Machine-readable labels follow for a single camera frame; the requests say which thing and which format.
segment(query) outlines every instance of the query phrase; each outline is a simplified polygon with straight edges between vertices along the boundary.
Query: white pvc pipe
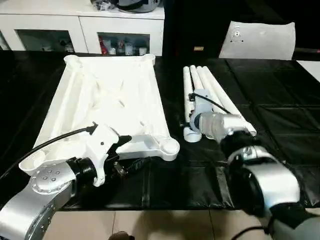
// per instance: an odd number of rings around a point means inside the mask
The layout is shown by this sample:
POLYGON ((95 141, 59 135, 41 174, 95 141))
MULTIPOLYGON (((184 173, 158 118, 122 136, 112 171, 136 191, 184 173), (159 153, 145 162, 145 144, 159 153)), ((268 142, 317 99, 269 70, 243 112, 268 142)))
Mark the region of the white pvc pipe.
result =
POLYGON ((194 102, 189 101, 189 94, 193 93, 191 75, 189 67, 183 68, 183 88, 184 88, 184 118, 185 122, 190 122, 190 113, 193 110, 194 102))
MULTIPOLYGON (((184 118, 186 123, 190 123, 190 114, 191 111, 195 109, 194 102, 189 101, 189 94, 192 94, 192 80, 190 76, 189 67, 185 66, 183 68, 183 88, 184 88, 184 118)), ((189 143, 199 142, 202 138, 202 134, 195 132, 189 127, 184 127, 183 137, 189 143)))
MULTIPOLYGON (((196 71, 197 71, 197 73, 198 73, 198 75, 200 77, 200 80, 202 82, 202 85, 203 85, 204 89, 209 91, 211 100, 216 102, 217 104, 219 104, 220 106, 223 107, 223 105, 221 104, 219 98, 217 97, 217 94, 216 94, 214 88, 211 86, 209 80, 207 79, 202 67, 201 66, 197 66, 196 67, 196 71)), ((222 109, 220 109, 219 107, 217 107, 215 105, 213 105, 212 108, 213 108, 214 112, 225 114, 225 111, 223 111, 222 109)))
POLYGON ((192 81, 194 84, 194 89, 204 89, 204 86, 201 83, 200 77, 197 73, 197 69, 195 65, 190 66, 192 81))
MULTIPOLYGON (((214 92, 216 93, 216 96, 219 98, 220 102, 222 103, 223 107, 225 109, 227 109, 230 113, 234 114, 234 115, 239 115, 241 116, 243 119, 244 116, 241 114, 241 112, 238 110, 238 108, 236 107, 236 105, 231 101, 231 99, 229 98, 229 96, 227 95, 227 93, 225 92, 225 90, 220 86, 220 84, 218 83, 217 79, 214 77, 214 75, 211 73, 211 71, 209 70, 209 68, 207 68, 206 66, 204 66, 202 68, 205 76, 207 77, 207 79, 209 80, 212 88, 214 89, 214 92)), ((255 136, 257 135, 257 131, 256 129, 252 126, 251 123, 248 122, 248 125, 246 126, 247 129, 249 130, 249 132, 255 136)))

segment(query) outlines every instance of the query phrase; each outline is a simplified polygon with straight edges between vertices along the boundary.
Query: tile floor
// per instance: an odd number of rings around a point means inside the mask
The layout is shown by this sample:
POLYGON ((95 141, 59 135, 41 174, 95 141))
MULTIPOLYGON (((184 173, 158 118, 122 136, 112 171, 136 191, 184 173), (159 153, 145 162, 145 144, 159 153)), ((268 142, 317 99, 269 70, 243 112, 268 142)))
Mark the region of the tile floor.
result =
MULTIPOLYGON (((320 214, 320 208, 310 211, 320 214)), ((241 210, 57 212, 44 240, 107 240, 118 231, 136 240, 230 240, 256 225, 259 221, 241 210)), ((239 239, 271 238, 256 230, 239 239)))

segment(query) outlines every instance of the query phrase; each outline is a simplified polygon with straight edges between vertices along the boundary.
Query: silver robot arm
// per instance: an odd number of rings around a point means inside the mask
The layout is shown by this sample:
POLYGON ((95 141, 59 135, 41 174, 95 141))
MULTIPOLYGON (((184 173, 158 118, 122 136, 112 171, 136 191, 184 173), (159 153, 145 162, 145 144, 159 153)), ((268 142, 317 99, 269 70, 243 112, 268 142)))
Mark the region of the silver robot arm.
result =
POLYGON ((299 203, 297 178, 249 133, 242 117, 211 111, 192 119, 192 130, 215 139, 227 157, 232 200, 267 222, 273 239, 320 239, 320 217, 299 203))
POLYGON ((83 158, 42 166, 0 210, 0 236, 41 240, 55 212, 77 193, 78 186, 104 184, 107 159, 108 166, 124 172, 116 162, 116 149, 130 140, 130 136, 118 136, 107 126, 98 125, 86 143, 83 158))

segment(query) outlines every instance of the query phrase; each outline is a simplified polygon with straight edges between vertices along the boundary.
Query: black table cover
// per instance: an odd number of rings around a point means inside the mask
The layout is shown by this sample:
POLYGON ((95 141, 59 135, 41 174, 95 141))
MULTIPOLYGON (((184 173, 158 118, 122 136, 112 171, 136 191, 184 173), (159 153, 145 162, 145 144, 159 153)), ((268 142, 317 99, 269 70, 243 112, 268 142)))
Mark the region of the black table cover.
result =
MULTIPOLYGON (((37 138, 64 71, 65 53, 0 52, 0 176, 37 138)), ((265 147, 297 176, 301 202, 320 207, 320 84, 295 61, 164 59, 154 66, 170 135, 180 143, 175 161, 124 160, 130 174, 84 189, 64 210, 236 209, 226 160, 213 140, 183 138, 183 66, 208 66, 265 147)), ((0 179, 0 207, 29 177, 17 167, 0 179)))

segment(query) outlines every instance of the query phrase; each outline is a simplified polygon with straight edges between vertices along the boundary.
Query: white tray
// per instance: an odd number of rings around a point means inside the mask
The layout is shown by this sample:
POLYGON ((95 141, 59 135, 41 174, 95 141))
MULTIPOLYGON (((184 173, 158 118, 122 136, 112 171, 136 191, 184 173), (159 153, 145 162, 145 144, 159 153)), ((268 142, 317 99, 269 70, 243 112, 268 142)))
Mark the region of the white tray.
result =
MULTIPOLYGON (((34 146, 75 129, 106 124, 132 140, 118 148, 120 159, 176 158, 180 145, 170 137, 154 72, 155 56, 64 58, 65 70, 34 146)), ((65 138, 26 158, 32 175, 42 164, 81 158, 87 133, 65 138)))

